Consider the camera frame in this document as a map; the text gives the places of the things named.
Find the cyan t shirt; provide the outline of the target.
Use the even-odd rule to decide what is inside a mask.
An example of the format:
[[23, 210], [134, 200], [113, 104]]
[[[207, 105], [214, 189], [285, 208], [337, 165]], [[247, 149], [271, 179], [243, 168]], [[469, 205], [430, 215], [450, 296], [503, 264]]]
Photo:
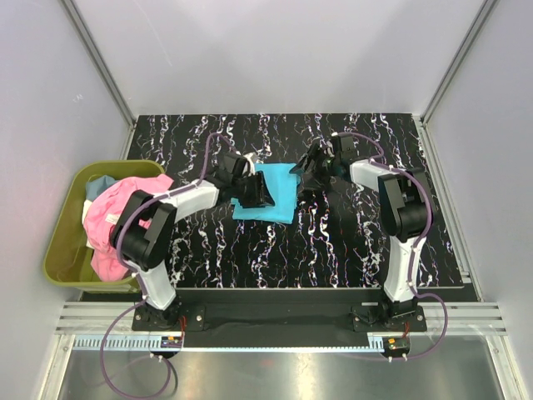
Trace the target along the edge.
[[244, 208], [232, 199], [233, 220], [260, 221], [291, 224], [297, 205], [298, 175], [290, 173], [295, 163], [256, 163], [255, 169], [263, 172], [266, 186], [274, 200], [273, 206]]

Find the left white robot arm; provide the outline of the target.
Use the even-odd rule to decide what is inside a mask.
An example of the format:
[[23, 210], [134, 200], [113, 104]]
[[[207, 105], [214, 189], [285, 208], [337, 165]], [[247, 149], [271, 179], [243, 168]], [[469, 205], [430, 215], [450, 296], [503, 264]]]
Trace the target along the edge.
[[174, 328], [180, 318], [165, 264], [174, 226], [233, 198], [245, 208], [275, 205], [263, 172], [218, 170], [158, 195], [136, 190], [128, 199], [109, 241], [117, 260], [138, 280], [143, 301], [152, 307], [150, 318], [160, 329]]

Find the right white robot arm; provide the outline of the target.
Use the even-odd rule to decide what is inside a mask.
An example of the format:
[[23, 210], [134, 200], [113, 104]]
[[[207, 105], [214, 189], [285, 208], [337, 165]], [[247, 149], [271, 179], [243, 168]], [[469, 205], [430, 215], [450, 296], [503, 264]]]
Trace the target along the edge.
[[350, 137], [334, 137], [326, 145], [312, 144], [291, 174], [307, 177], [306, 186], [324, 191], [331, 178], [378, 193], [381, 226], [390, 238], [389, 267], [383, 292], [388, 304], [378, 309], [379, 323], [388, 330], [405, 324], [404, 305], [417, 297], [416, 280], [421, 250], [435, 220], [435, 204], [425, 172], [403, 170], [381, 162], [384, 150], [363, 159]]

